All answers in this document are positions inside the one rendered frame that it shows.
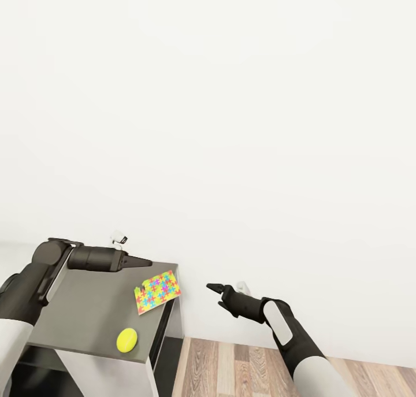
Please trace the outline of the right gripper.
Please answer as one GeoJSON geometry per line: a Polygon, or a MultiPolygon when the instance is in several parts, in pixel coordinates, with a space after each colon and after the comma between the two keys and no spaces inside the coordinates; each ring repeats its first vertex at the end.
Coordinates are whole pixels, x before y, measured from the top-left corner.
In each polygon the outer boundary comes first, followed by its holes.
{"type": "Polygon", "coordinates": [[[247,305],[252,296],[236,292],[229,284],[223,285],[220,283],[208,283],[206,284],[206,288],[209,288],[221,295],[222,301],[219,301],[218,304],[229,311],[235,318],[238,318],[239,316],[244,318],[248,317],[247,305]]]}

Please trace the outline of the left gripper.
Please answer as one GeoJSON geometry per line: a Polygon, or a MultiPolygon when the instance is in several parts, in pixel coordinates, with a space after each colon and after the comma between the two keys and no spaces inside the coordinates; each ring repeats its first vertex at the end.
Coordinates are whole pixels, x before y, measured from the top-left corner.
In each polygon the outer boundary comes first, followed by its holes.
{"type": "Polygon", "coordinates": [[[94,246],[89,253],[86,269],[95,272],[119,272],[122,268],[153,266],[146,259],[129,256],[129,253],[116,248],[94,246]]]}

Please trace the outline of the tennis ball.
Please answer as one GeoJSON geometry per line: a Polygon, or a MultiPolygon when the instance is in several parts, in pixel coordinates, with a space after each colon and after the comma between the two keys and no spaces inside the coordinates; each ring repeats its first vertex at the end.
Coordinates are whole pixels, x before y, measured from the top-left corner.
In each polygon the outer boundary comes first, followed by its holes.
{"type": "Polygon", "coordinates": [[[134,348],[137,340],[138,334],[136,331],[133,328],[128,328],[119,335],[117,347],[121,352],[129,352],[134,348]]]}

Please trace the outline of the jigsaw puzzle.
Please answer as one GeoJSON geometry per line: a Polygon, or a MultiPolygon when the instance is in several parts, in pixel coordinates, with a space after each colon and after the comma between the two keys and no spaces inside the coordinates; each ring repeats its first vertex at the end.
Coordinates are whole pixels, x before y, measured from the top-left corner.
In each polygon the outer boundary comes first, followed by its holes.
{"type": "Polygon", "coordinates": [[[145,290],[134,290],[139,315],[181,295],[172,270],[145,280],[142,285],[145,290]]]}

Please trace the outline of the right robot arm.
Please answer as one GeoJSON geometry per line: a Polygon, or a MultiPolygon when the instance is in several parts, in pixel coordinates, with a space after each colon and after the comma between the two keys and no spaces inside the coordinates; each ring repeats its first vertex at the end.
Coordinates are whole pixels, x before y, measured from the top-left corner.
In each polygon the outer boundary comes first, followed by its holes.
{"type": "Polygon", "coordinates": [[[267,322],[300,397],[358,397],[284,302],[253,298],[244,281],[236,283],[236,290],[220,283],[208,283],[206,288],[221,295],[218,304],[235,318],[267,322]]]}

